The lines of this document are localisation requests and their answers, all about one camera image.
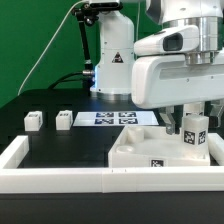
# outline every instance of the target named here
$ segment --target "black cable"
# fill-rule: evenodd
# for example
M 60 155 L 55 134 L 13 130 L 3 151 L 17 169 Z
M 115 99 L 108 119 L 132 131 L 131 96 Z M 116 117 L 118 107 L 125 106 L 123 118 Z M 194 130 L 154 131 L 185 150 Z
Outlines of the black cable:
M 57 86 L 58 83 L 64 81 L 64 80 L 67 79 L 67 78 L 70 78 L 70 77 L 72 77 L 72 76 L 76 76 L 76 75 L 82 75 L 82 72 L 69 73 L 68 75 L 65 75 L 65 76 L 61 77 L 61 78 L 58 79 L 56 82 L 54 82 L 53 84 L 51 84 L 51 85 L 48 87 L 48 89 L 54 89 L 54 87 Z
M 62 80 L 62 81 L 59 81 L 59 82 L 55 82 L 54 83 L 54 87 L 56 87 L 58 84 L 62 83 L 62 82 L 75 82 L 75 81 L 85 81 L 85 79 L 69 79 L 69 80 Z

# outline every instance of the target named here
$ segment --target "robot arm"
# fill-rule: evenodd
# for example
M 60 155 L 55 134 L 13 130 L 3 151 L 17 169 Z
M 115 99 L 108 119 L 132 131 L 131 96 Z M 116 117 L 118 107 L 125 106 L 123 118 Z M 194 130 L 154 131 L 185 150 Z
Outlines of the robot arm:
M 164 29 L 135 43 L 135 53 L 144 56 L 132 70 L 132 100 L 138 107 L 224 98 L 223 8 L 223 0 L 147 2 L 147 14 Z

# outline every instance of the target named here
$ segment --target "white plastic housing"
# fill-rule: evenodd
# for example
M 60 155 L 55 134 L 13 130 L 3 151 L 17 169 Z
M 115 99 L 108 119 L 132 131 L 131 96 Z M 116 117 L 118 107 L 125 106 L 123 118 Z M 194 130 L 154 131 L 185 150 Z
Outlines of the white plastic housing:
M 132 71 L 132 100 L 147 109 L 223 99 L 223 71 L 223 50 L 213 64 L 197 66 L 182 54 L 142 57 Z
M 129 94 L 134 63 L 134 25 L 118 11 L 100 14 L 101 59 L 93 92 Z
M 195 17 L 223 17 L 223 0 L 162 0 L 162 23 Z
M 24 118 L 25 131 L 39 131 L 43 124 L 41 111 L 29 112 Z
M 72 122 L 73 122 L 72 111 L 70 110 L 60 111 L 56 117 L 56 129 L 70 130 Z
M 173 34 L 180 34 L 183 38 L 183 46 L 178 51 L 165 51 L 164 40 Z M 163 29 L 162 32 L 143 38 L 134 44 L 134 52 L 138 56 L 156 55 L 165 53 L 189 52 L 199 45 L 199 29 L 197 26 L 182 26 Z

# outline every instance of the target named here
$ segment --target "small white block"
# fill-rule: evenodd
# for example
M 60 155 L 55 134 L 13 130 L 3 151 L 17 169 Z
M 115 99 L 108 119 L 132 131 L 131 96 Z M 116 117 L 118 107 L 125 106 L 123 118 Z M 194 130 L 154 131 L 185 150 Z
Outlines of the small white block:
M 41 111 L 29 112 L 24 118 L 25 131 L 39 131 L 43 124 L 43 114 Z
M 181 141 L 186 154 L 199 158 L 208 153 L 208 122 L 208 117 L 200 115 L 182 118 Z
M 60 111 L 56 117 L 56 129 L 70 130 L 72 122 L 73 122 L 72 111 L 70 110 Z

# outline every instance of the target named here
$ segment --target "wall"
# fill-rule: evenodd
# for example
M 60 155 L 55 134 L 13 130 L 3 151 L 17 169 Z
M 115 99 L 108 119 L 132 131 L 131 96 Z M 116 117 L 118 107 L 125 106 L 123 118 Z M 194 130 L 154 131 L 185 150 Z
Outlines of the wall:
M 61 23 L 73 0 L 0 1 L 0 107 L 16 97 L 24 78 Z M 145 16 L 141 3 L 139 37 L 158 31 Z M 125 4 L 122 13 L 136 21 L 137 4 Z M 99 60 L 97 25 L 87 28 L 94 63 Z M 23 89 L 47 88 L 59 77 L 83 69 L 83 52 L 76 19 L 69 16 L 49 51 Z M 58 88 L 80 88 L 81 83 Z

